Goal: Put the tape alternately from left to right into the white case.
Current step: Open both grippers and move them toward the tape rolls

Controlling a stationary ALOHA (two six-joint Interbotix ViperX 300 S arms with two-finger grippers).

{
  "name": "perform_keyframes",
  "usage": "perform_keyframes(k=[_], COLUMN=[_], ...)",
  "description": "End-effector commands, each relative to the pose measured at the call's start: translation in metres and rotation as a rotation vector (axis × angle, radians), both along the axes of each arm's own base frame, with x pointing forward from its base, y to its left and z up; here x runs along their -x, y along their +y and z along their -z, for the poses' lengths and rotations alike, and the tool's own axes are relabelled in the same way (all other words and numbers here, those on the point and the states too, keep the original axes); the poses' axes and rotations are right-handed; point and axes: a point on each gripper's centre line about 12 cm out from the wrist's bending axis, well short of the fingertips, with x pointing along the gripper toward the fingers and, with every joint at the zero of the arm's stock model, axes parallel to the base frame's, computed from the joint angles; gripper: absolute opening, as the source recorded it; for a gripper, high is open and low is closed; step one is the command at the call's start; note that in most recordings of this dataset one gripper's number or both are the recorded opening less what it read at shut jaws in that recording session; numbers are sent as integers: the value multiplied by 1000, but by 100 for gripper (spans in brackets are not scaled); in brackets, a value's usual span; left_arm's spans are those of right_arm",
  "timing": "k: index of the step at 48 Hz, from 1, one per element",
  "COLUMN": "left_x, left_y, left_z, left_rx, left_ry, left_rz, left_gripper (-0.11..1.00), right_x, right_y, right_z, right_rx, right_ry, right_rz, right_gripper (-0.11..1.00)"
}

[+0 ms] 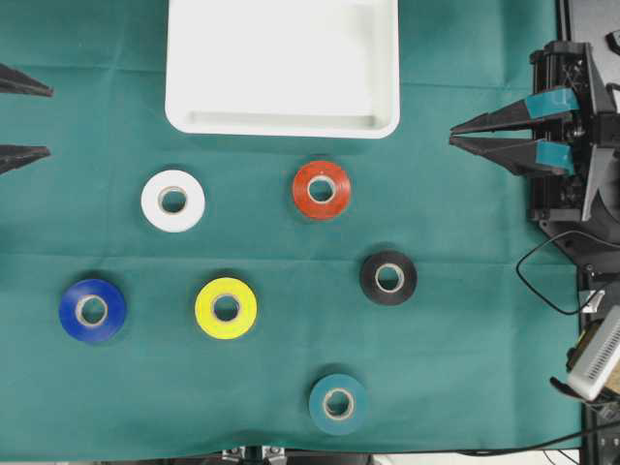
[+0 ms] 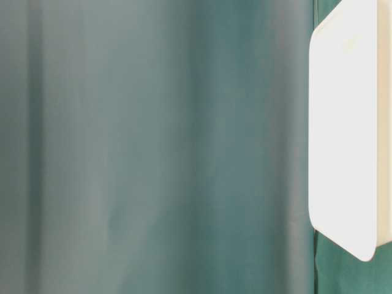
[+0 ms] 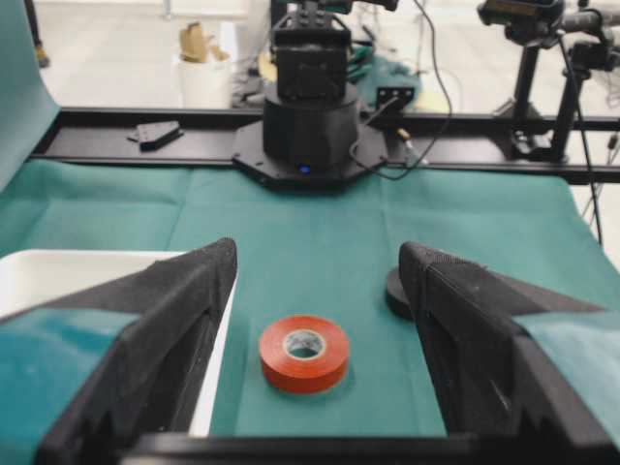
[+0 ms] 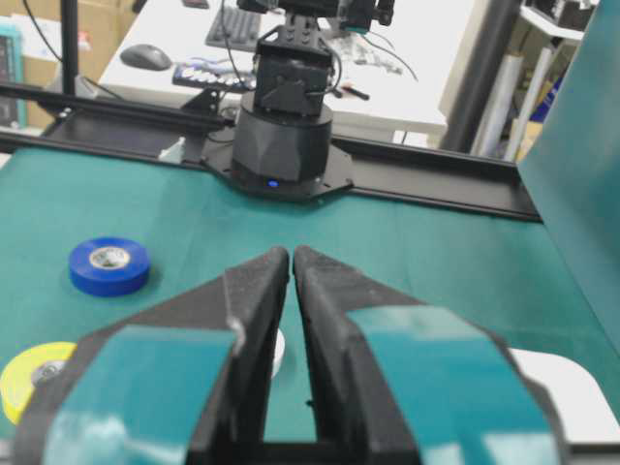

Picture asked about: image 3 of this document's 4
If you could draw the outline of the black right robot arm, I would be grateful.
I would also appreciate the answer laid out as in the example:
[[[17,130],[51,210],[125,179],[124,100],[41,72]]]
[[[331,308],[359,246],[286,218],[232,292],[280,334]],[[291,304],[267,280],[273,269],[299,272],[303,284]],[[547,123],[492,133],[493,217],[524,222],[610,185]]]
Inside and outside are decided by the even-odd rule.
[[[384,135],[361,122],[348,81],[350,1],[300,1],[270,31],[276,80],[263,117],[239,128],[233,164],[263,183],[334,186],[388,161]]]

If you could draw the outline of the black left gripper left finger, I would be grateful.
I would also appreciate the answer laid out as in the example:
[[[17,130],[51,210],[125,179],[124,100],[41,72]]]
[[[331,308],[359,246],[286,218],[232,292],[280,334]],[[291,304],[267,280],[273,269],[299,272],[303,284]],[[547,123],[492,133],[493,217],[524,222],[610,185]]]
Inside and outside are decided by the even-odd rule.
[[[189,428],[237,272],[230,238],[55,299],[133,317],[36,450],[39,464],[102,464],[139,436]]]

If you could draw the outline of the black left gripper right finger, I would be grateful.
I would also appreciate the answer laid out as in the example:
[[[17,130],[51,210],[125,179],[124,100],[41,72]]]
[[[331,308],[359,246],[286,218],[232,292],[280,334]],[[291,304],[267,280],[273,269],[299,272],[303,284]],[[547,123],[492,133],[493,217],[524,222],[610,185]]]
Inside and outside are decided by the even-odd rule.
[[[602,308],[414,242],[401,246],[398,272],[449,432],[517,464],[618,461],[601,422],[516,321]]]

